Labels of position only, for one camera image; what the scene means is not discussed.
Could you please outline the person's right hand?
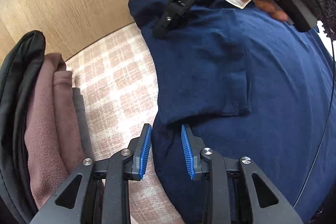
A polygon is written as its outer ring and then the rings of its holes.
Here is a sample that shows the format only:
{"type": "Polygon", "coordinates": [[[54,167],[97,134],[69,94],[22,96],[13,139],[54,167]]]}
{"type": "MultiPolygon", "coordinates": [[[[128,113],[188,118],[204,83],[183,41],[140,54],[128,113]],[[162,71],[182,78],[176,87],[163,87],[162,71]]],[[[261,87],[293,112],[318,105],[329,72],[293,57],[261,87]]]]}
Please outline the person's right hand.
{"type": "Polygon", "coordinates": [[[280,22],[288,21],[288,15],[284,11],[279,10],[271,1],[253,0],[253,2],[256,7],[258,7],[261,11],[266,12],[271,18],[280,22]]]}

